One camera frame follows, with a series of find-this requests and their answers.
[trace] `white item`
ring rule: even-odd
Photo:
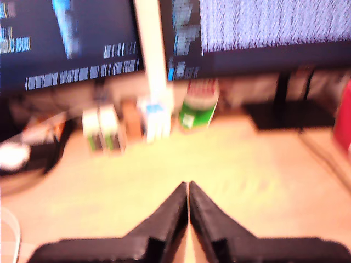
[[[1,220],[9,225],[15,236],[15,242],[1,242],[1,253],[2,255],[13,255],[12,262],[16,263],[21,243],[20,224],[18,223],[16,216],[5,207],[1,207]]]
[[[99,118],[103,136],[106,134],[117,134],[118,116],[113,104],[100,106]]]
[[[146,141],[153,142],[171,133],[171,111],[165,104],[152,99],[139,99],[138,107],[146,127]]]
[[[98,108],[84,110],[82,114],[83,134],[85,137],[100,134],[100,124],[98,117]]]
[[[0,145],[0,170],[17,171],[29,161],[31,148],[19,142],[4,142]]]

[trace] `black cable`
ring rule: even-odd
[[[309,94],[309,91],[310,91],[310,86],[311,86],[311,80],[312,80],[312,77],[314,75],[314,70],[312,70],[312,72],[310,73],[308,79],[307,79],[307,83],[306,83],[306,87],[305,87],[305,93],[304,93],[304,96],[303,96],[303,100],[306,101],[307,100],[307,97],[308,97],[308,94]]]
[[[312,71],[308,77],[303,101],[307,100],[313,74],[314,71]],[[321,147],[316,145],[316,143],[314,143],[311,139],[308,139],[306,136],[304,136],[304,133],[304,127],[301,126],[298,130],[298,138],[300,139],[300,141],[308,148],[308,150],[311,153],[313,153],[319,160],[321,160],[328,166],[329,170],[331,170],[332,173],[336,175],[337,179],[351,195],[351,182],[348,181],[346,173],[344,173],[344,171],[339,167],[338,163],[335,161],[331,154],[321,149]]]

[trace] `wooden desk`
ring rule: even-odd
[[[307,135],[351,175],[331,129]],[[33,185],[6,194],[26,180]],[[258,133],[246,116],[218,117],[191,134],[176,130],[152,145],[132,145],[123,156],[91,154],[75,132],[46,177],[2,179],[1,201],[18,217],[24,243],[121,237],[191,180],[258,237],[319,236],[351,249],[351,193],[296,131]],[[182,246],[176,262],[204,262],[190,227]]]

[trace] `black monitor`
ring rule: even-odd
[[[144,68],[133,0],[1,0],[0,97]]]
[[[292,71],[351,66],[351,0],[160,0],[160,10],[169,81],[280,72],[282,112]]]

